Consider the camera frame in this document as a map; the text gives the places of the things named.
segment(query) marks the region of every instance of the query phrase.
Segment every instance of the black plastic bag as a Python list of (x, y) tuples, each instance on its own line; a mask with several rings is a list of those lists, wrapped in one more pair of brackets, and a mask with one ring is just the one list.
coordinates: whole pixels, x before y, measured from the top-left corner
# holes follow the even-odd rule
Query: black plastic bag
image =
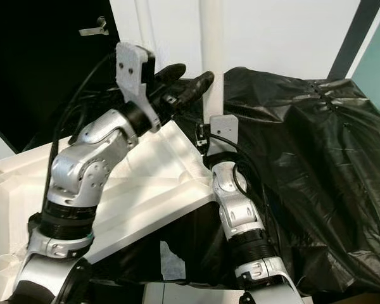
[[(246, 68), (226, 73), (224, 99), (225, 113), (239, 118), (239, 145), (266, 185), (281, 256), (301, 293), (380, 292), (380, 113), (373, 104), (350, 80)], [(196, 104), (176, 120), (192, 142), (200, 118)], [(272, 223), (267, 229), (276, 243)], [(162, 281), (160, 241), (185, 261), (186, 277), (176, 282), (236, 288), (214, 202), (100, 261), (93, 281)]]
[[(226, 73), (224, 99), (225, 113), (239, 119), (239, 145), (271, 190), (282, 257), (298, 289), (380, 292), (380, 113), (373, 104), (351, 80), (246, 68)], [(181, 127), (194, 139), (189, 123)]]

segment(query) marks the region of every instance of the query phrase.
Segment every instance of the black cable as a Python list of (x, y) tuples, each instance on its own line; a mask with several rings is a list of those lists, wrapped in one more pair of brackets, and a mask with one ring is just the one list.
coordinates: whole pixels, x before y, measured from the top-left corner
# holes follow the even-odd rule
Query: black cable
[(273, 221), (274, 230), (276, 233), (277, 238), (277, 254), (281, 257), (281, 238), (280, 238), (280, 232), (279, 232), (279, 226), (277, 224), (276, 218), (274, 217), (273, 210), (271, 209), (270, 205), (267, 203), (267, 195), (265, 191), (265, 186), (262, 187), (263, 190), (263, 202), (265, 203), (265, 213), (268, 214), (267, 210), (269, 211), (270, 217)]
[(45, 181), (45, 190), (44, 190), (44, 199), (42, 202), (42, 209), (41, 212), (44, 211), (45, 202), (46, 202), (46, 195), (48, 193), (49, 185), (51, 183), (51, 167), (52, 162), (56, 158), (56, 155), (58, 155), (59, 152), (59, 140), (61, 137), (62, 129), (72, 114), (73, 106), (75, 105), (77, 98), (79, 97), (80, 93), (83, 91), (84, 87), (87, 85), (87, 83), (90, 81), (91, 77), (97, 72), (97, 70), (109, 59), (111, 59), (112, 56), (115, 54), (107, 54), (102, 60), (100, 60), (94, 68), (91, 70), (91, 72), (87, 75), (87, 77), (83, 80), (83, 82), (79, 85), (78, 89), (75, 91), (75, 94), (70, 99), (68, 105), (66, 106), (61, 118), (59, 119), (58, 123), (56, 124), (56, 127), (53, 132), (53, 139), (52, 139), (52, 146), (51, 151), (49, 152), (49, 159), (48, 159), (48, 167), (46, 170), (46, 181)]
[(235, 185), (238, 188), (239, 192), (241, 192), (243, 195), (249, 198), (248, 193), (245, 192), (245, 190), (241, 187), (241, 185), (238, 182), (238, 178), (236, 176), (237, 169), (238, 169), (238, 163), (235, 163), (235, 165), (232, 168), (232, 177), (234, 178)]
[(73, 113), (76, 108), (80, 108), (80, 116), (75, 131), (73, 132), (71, 138), (68, 141), (69, 145), (76, 143), (77, 137), (79, 136), (80, 131), (84, 128), (84, 124), (87, 118), (87, 103), (78, 104), (76, 107), (73, 108), (71, 112)]
[(242, 149), (236, 143), (234, 143), (234, 142), (230, 141), (229, 139), (226, 139), (226, 138), (224, 138), (222, 136), (219, 136), (219, 135), (216, 135), (216, 134), (210, 134), (210, 137), (218, 139), (219, 141), (223, 141), (223, 142), (229, 144), (230, 146), (234, 147), (235, 149), (237, 149), (237, 151), (240, 154), (242, 154), (242, 156), (250, 162), (250, 165), (251, 165), (250, 168), (252, 169), (253, 173), (260, 179), (260, 175), (259, 175), (259, 173), (256, 170), (255, 165), (254, 165), (255, 163), (253, 162), (253, 160), (250, 158), (250, 156), (247, 154), (247, 152), (244, 149)]

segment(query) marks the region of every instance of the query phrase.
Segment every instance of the white cardboard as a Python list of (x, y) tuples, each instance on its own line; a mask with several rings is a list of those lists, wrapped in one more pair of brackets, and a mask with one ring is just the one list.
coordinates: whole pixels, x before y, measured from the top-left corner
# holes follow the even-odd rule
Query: white cardboard
[[(41, 209), (49, 149), (0, 160), (0, 301), (11, 294), (25, 254), (28, 218)], [(145, 134), (104, 187), (85, 257), (97, 262), (211, 201), (210, 176), (175, 123)]]

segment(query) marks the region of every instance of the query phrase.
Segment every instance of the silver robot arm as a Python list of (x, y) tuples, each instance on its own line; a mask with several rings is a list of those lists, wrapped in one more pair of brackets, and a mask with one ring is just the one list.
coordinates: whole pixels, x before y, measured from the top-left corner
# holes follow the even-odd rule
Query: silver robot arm
[(236, 265), (235, 275), (239, 287), (245, 290), (239, 302), (302, 304), (282, 258), (269, 242), (255, 204), (245, 195), (246, 179), (234, 170), (239, 155), (234, 145), (219, 138), (238, 143), (238, 119), (234, 115), (211, 117), (209, 125), (199, 127), (198, 146), (203, 150), (208, 145), (204, 161), (213, 173), (212, 189), (220, 205), (222, 227)]
[(80, 303), (91, 276), (83, 258), (110, 172), (145, 132), (157, 132), (181, 109), (199, 100), (213, 73), (171, 87), (186, 71), (171, 65), (154, 75), (155, 57), (138, 46), (117, 44), (117, 84), (125, 105), (87, 125), (51, 164), (52, 182), (9, 303)]

